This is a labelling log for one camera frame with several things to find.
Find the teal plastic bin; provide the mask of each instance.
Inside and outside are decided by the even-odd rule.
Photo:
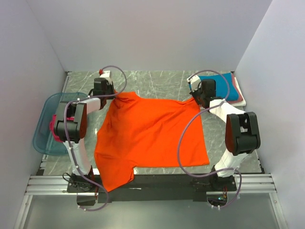
[[[74,101],[77,98],[87,97],[84,93],[57,93],[50,96],[45,102],[33,138],[34,148],[42,154],[52,156],[67,155],[68,151],[62,142],[55,141],[50,131],[50,122],[56,113],[59,102]]]

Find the metal frame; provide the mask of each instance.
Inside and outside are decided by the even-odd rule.
[[[239,176],[235,175],[236,185]],[[25,195],[77,195],[67,192],[68,182],[62,176],[31,176]],[[207,194],[221,194],[222,192],[207,192]],[[275,185],[270,174],[244,174],[240,193],[276,193]],[[94,196],[94,192],[82,193],[82,196]]]
[[[45,169],[48,161],[48,155],[43,155],[39,169]]]
[[[288,229],[288,224],[284,217],[283,209],[278,199],[277,193],[269,193],[275,217],[280,229]]]
[[[14,229],[23,229],[25,220],[30,209],[32,198],[32,195],[24,195]]]

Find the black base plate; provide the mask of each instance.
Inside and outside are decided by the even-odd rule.
[[[94,180],[102,184],[99,175],[94,175]],[[109,202],[182,199],[207,201],[206,192],[220,191],[224,187],[227,191],[237,190],[234,177],[230,177],[228,182],[218,185],[217,188],[210,182],[209,177],[192,178],[186,174],[134,175],[133,181],[109,192]],[[68,186],[67,192],[79,193],[81,196],[84,191],[78,187]],[[98,203],[103,203],[105,200],[106,194],[99,189]]]

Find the cable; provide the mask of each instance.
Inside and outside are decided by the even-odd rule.
[[[199,89],[199,85],[202,83],[202,80],[197,85],[197,90]]]
[[[64,175],[67,175],[71,180],[67,180]],[[75,181],[73,180],[72,176],[69,173],[63,173],[62,174],[62,179],[64,179],[65,181],[68,182],[69,185],[72,185],[73,187],[77,187],[77,184],[82,184],[82,185],[87,185],[87,182],[82,182],[82,181]],[[94,190],[96,188],[96,186],[92,186],[92,187],[82,187],[81,185],[79,186],[79,188],[84,191],[84,192],[90,192],[92,190]]]
[[[92,92],[93,92],[93,89],[91,89],[91,90],[89,91],[88,95],[91,95]]]
[[[107,191],[102,185],[100,185],[100,184],[96,183],[95,181],[90,180],[90,179],[88,179],[87,177],[85,177],[85,175],[84,175],[84,174],[82,173],[82,171],[80,170],[80,168],[79,168],[79,166],[78,166],[78,163],[77,163],[77,161],[76,161],[76,157],[75,157],[75,153],[74,153],[74,150],[73,150],[73,146],[72,146],[72,144],[71,144],[71,140],[70,140],[69,133],[68,133],[68,128],[67,128],[67,111],[68,111],[68,107],[69,107],[72,103],[74,103],[74,102],[82,102],[82,101],[87,100],[87,99],[90,99],[90,98],[105,98],[105,97],[117,96],[118,94],[122,93],[122,92],[125,90],[126,85],[127,85],[127,77],[126,77],[126,74],[124,73],[124,71],[123,71],[121,68],[119,68],[119,67],[117,67],[117,66],[114,66],[114,65],[108,65],[108,66],[102,68],[102,71],[103,71],[104,69],[110,68],[110,67],[116,68],[116,69],[118,69],[118,70],[120,70],[120,71],[122,72],[122,74],[123,74],[123,76],[124,76],[124,78],[125,78],[125,85],[124,85],[124,87],[122,88],[122,90],[120,90],[119,92],[114,93],[114,94],[97,95],[97,96],[88,96],[88,97],[85,98],[85,99],[79,99],[79,100],[76,100],[76,101],[70,101],[70,102],[68,102],[68,103],[66,104],[66,107],[65,107],[65,110],[64,110],[64,114],[63,114],[63,122],[64,122],[65,134],[66,134],[66,138],[67,138],[67,141],[68,141],[68,144],[69,144],[69,147],[70,147],[72,160],[73,160],[73,163],[74,163],[74,165],[75,165],[77,171],[79,172],[79,174],[81,175],[82,178],[84,178],[84,179],[87,180],[88,182],[90,182],[90,183],[96,185],[97,187],[103,189],[103,191],[104,191],[105,194],[106,194],[106,201],[105,201],[105,203],[104,203],[102,206],[100,206],[99,208],[95,208],[95,209],[87,209],[87,208],[84,208],[83,206],[80,206],[80,208],[83,209],[84,211],[97,211],[97,210],[100,210],[100,209],[104,208],[104,207],[107,205],[107,203],[109,202],[109,193],[108,193],[108,191]]]
[[[227,85],[227,88],[228,88],[228,92],[227,92],[227,95],[225,96],[224,100],[216,105],[216,106],[212,106],[212,107],[209,107],[209,108],[205,108],[204,110],[200,111],[198,114],[196,114],[190,121],[189,123],[186,125],[186,127],[184,128],[184,130],[182,131],[182,134],[180,136],[180,139],[179,139],[179,143],[178,143],[178,147],[177,147],[177,159],[178,159],[178,163],[179,163],[179,167],[182,169],[183,172],[185,172],[187,175],[191,176],[191,177],[208,177],[208,176],[211,176],[211,175],[214,175],[214,174],[217,174],[218,172],[222,172],[222,171],[226,171],[226,170],[234,170],[240,177],[240,181],[239,181],[239,186],[238,186],[238,189],[237,189],[237,192],[236,192],[236,195],[233,197],[232,200],[230,200],[226,205],[224,206],[221,206],[220,208],[224,208],[224,207],[227,207],[229,206],[231,203],[233,203],[238,195],[239,195],[239,192],[240,192],[240,189],[242,187],[242,174],[237,170],[237,169],[234,169],[234,168],[222,168],[222,169],[219,169],[219,170],[216,170],[214,172],[211,172],[211,173],[207,173],[207,174],[202,174],[202,175],[196,175],[196,174],[192,174],[190,172],[188,172],[182,165],[181,163],[181,160],[180,160],[180,146],[181,146],[181,142],[182,142],[182,139],[183,139],[183,136],[186,132],[186,130],[188,129],[188,127],[191,125],[191,123],[195,120],[195,118],[197,118],[199,115],[201,115],[202,113],[206,112],[206,111],[209,111],[211,109],[214,109],[214,108],[217,108],[219,106],[221,106],[222,104],[224,104],[225,100],[229,97],[229,94],[230,94],[230,85],[229,85],[229,82],[227,81],[227,79],[219,72],[217,71],[214,71],[214,70],[202,70],[202,71],[199,71],[199,72],[196,72],[194,74],[192,74],[188,80],[192,79],[195,75],[199,74],[199,73],[203,73],[203,72],[213,72],[215,74],[218,74],[220,76],[222,76],[222,78],[224,79],[226,85]]]

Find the blue folded cloth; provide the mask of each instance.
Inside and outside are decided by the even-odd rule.
[[[223,74],[223,76],[226,78],[226,80],[228,81],[229,85],[230,85],[230,94],[229,97],[227,98],[227,101],[235,101],[238,99],[238,92],[235,89],[234,85],[233,85],[233,77],[231,75],[231,73],[226,73]],[[216,96],[219,96],[221,98],[225,98],[225,96],[228,93],[228,87],[227,84],[225,83],[223,77],[221,77],[220,75],[212,75],[212,76],[204,76],[201,75],[199,76],[200,80],[204,80],[204,79],[213,79],[216,81]]]

